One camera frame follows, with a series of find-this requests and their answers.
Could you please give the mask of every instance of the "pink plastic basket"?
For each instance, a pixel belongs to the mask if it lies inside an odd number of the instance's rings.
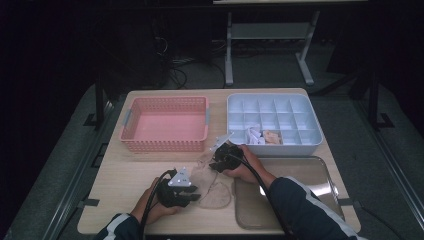
[[[208,124],[206,97],[139,97],[126,113],[120,140],[132,152],[201,152]]]

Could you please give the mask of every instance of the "white plastic organizer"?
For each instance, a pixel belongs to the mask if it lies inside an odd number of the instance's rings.
[[[281,144],[248,144],[248,131],[258,127],[282,139]],[[309,98],[302,94],[237,93],[227,99],[227,132],[234,144],[247,144],[258,156],[311,155],[323,140]]]

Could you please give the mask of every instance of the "metal stand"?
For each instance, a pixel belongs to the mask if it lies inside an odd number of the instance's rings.
[[[231,62],[232,39],[304,39],[305,45],[301,52],[296,53],[296,60],[306,84],[313,85],[314,80],[305,59],[315,32],[319,13],[319,11],[316,11],[311,21],[305,23],[233,23],[231,12],[229,12],[227,22],[227,54],[225,56],[225,84],[232,86],[234,83],[233,65]]]

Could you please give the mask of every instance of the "gray carpet floor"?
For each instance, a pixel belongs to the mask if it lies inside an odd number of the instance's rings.
[[[333,46],[316,44],[311,47],[307,57],[316,83],[306,86],[294,57],[298,49],[296,44],[284,43],[275,49],[268,48],[256,56],[233,58],[235,83],[232,88],[301,87],[314,92],[343,76],[326,72]],[[186,88],[221,88],[224,83],[219,70],[224,69],[222,55],[214,58],[213,63],[214,65],[193,63],[179,67],[187,74]],[[360,202],[389,223],[403,239],[424,239],[423,229],[411,212],[375,141],[374,130],[365,120],[361,106],[366,104],[366,99],[349,99],[347,92],[350,84],[325,96],[311,97],[347,191],[352,200]],[[163,89],[176,87],[170,80]],[[411,185],[421,199],[424,199],[424,179],[420,171],[424,169],[423,139],[402,113],[393,95],[383,87],[380,88],[380,93],[379,112],[387,113],[395,125],[395,128],[382,129],[380,134],[399,160]],[[88,167],[79,179],[70,207],[64,216],[69,222],[60,227],[63,227],[63,231],[58,239],[92,239],[93,236],[78,233],[76,226],[82,210],[76,207],[91,189],[98,170],[91,167],[95,160],[93,156],[102,151],[100,149],[103,143],[107,144],[109,141],[124,100],[125,95],[109,106],[106,121],[95,131],[94,127],[83,126],[87,116],[95,113],[94,87],[87,89],[16,216],[11,227],[11,239],[47,239],[44,235],[81,161],[88,162]],[[359,233],[361,236],[368,239],[399,239],[376,217],[359,207],[356,211],[362,225]]]

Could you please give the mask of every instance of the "striped sleeve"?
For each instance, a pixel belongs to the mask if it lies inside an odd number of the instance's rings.
[[[112,221],[104,227],[94,240],[139,240],[140,224],[130,214],[117,214]]]
[[[272,204],[299,239],[361,239],[296,179],[277,178],[269,192]]]

